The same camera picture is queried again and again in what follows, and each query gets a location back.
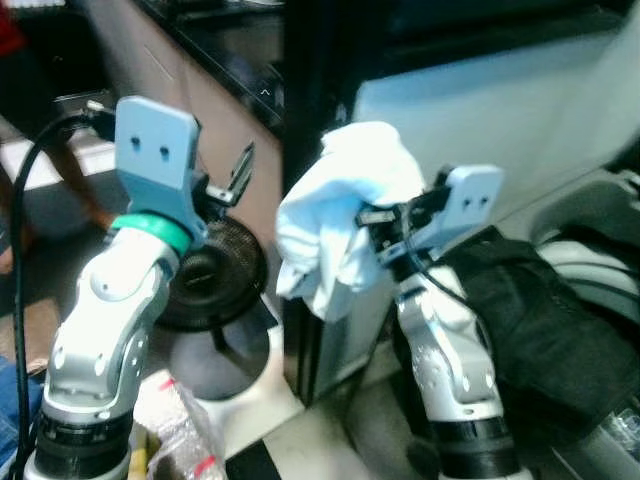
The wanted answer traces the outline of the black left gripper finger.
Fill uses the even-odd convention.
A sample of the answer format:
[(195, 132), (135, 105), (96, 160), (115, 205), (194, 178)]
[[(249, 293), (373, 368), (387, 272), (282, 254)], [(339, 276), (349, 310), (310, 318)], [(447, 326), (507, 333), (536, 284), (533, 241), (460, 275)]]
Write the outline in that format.
[(253, 157), (255, 157), (255, 143), (250, 142), (244, 146), (236, 168), (230, 173), (230, 182), (227, 187), (228, 197), (242, 197), (247, 191), (248, 183), (253, 174)]

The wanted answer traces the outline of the white cloth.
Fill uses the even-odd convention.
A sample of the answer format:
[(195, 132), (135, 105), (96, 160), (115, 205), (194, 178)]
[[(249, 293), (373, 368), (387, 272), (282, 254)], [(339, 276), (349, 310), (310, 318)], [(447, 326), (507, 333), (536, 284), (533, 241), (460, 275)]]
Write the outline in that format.
[(366, 206), (410, 201), (425, 189), (419, 164), (385, 122), (357, 122), (321, 137), (321, 152), (276, 211), (282, 265), (275, 292), (302, 300), (334, 323), (351, 314), (355, 296), (384, 278), (369, 230), (356, 218)]

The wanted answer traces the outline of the black round fan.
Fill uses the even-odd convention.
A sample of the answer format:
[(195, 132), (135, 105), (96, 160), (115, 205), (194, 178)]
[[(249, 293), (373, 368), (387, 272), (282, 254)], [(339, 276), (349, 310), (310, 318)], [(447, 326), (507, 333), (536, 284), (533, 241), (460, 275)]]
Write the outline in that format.
[(187, 253), (156, 328), (169, 335), (168, 367), (200, 401), (228, 401), (250, 389), (270, 360), (275, 325), (262, 293), (268, 259), (234, 218), (211, 221), (204, 246)]

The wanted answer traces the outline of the grey top-load washer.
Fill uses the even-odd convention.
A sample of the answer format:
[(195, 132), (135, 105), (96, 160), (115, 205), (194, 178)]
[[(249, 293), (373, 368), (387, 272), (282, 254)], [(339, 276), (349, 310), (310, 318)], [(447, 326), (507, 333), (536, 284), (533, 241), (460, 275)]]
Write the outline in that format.
[[(635, 172), (594, 172), (518, 210), (498, 229), (538, 250), (552, 241), (579, 241), (622, 259), (639, 273), (640, 186)], [(608, 312), (586, 307), (611, 321), (636, 347), (637, 330)], [(357, 294), (352, 314), (324, 326), (311, 343), (317, 385), (337, 387), (358, 378), (344, 417), (353, 448), (379, 480), (440, 480), (440, 456), (411, 366), (389, 282)], [(532, 480), (631, 480), (636, 474), (637, 403), (613, 413), (584, 439), (543, 445), (515, 439), (518, 460)]]

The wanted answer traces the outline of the black garment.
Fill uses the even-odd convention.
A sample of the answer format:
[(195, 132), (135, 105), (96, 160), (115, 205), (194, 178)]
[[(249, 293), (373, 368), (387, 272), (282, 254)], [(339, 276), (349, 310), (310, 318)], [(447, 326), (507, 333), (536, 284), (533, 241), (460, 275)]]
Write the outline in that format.
[(635, 407), (634, 342), (590, 311), (531, 243), (489, 227), (440, 261), (483, 321), (517, 440), (572, 444)]

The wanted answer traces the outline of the steel washer drum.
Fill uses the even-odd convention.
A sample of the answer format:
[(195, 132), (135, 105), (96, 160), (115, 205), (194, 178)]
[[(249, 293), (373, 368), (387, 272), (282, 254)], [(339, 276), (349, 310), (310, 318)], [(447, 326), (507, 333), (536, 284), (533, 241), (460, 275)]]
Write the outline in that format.
[(635, 268), (575, 239), (540, 244), (538, 253), (580, 300), (608, 312), (630, 330), (639, 329), (640, 280)]

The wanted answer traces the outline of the clear plastic bag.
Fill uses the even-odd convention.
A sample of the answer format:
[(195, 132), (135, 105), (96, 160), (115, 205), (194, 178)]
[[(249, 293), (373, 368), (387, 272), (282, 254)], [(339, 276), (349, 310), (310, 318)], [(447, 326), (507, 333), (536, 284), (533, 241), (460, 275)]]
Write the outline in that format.
[(205, 408), (169, 372), (142, 380), (134, 415), (137, 480), (230, 480), (223, 442)]

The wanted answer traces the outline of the blue denim fabric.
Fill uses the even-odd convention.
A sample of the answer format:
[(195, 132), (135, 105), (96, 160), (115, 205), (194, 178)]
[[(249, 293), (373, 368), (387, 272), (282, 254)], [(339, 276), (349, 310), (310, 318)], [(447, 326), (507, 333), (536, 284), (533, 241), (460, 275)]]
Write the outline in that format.
[(20, 479), (20, 471), (26, 466), (29, 454), (35, 451), (36, 429), (40, 425), (40, 408), (44, 394), (46, 369), (37, 367), (28, 374), (28, 411), (26, 422), (27, 448), (18, 456), (18, 434), (23, 433), (19, 421), (17, 390), (18, 367), (9, 358), (0, 355), (0, 480)]

